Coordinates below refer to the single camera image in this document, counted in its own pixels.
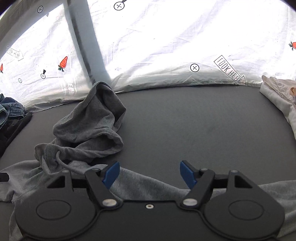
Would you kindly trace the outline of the grey zip hoodie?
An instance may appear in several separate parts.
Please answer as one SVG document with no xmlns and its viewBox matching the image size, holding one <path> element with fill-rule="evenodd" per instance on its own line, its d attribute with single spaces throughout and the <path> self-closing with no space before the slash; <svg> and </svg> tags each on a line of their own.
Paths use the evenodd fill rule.
<svg viewBox="0 0 296 241">
<path fill-rule="evenodd" d="M 294 135 L 255 88 L 97 83 L 65 111 L 34 159 L 1 170 L 1 240 L 295 240 Z M 85 172 L 113 161 L 121 205 L 98 207 Z M 182 206 L 182 161 L 215 172 L 201 207 Z"/>
</svg>

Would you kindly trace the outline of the black garment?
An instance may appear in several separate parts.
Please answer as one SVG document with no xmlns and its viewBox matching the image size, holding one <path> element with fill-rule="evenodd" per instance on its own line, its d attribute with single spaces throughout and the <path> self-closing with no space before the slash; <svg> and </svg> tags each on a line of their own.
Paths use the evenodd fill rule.
<svg viewBox="0 0 296 241">
<path fill-rule="evenodd" d="M 32 113 L 27 113 L 24 118 L 8 119 L 4 124 L 1 128 L 1 157 L 15 137 L 31 121 L 32 116 Z"/>
</svg>

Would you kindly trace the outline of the blue denim garment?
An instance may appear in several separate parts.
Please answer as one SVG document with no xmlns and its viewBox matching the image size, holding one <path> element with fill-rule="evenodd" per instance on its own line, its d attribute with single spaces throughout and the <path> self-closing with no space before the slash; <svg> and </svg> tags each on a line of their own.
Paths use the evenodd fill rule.
<svg viewBox="0 0 296 241">
<path fill-rule="evenodd" d="M 26 114 L 23 105 L 11 97 L 4 97 L 1 93 L 1 129 L 8 123 L 8 120 L 19 120 Z"/>
</svg>

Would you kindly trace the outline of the cream white folded garment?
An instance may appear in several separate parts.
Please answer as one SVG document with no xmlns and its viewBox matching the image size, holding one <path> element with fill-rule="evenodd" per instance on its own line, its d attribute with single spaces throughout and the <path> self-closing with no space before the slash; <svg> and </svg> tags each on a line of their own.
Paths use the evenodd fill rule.
<svg viewBox="0 0 296 241">
<path fill-rule="evenodd" d="M 262 81 L 260 93 L 283 113 L 295 137 L 295 80 L 262 75 Z"/>
</svg>

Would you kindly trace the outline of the white printed carrot curtain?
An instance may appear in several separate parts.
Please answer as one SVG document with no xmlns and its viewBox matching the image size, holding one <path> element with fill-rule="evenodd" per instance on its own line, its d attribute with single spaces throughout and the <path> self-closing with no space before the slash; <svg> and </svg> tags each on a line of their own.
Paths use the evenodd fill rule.
<svg viewBox="0 0 296 241">
<path fill-rule="evenodd" d="M 284 1 L 16 1 L 1 14 L 1 93 L 25 107 L 115 92 L 295 79 Z"/>
</svg>

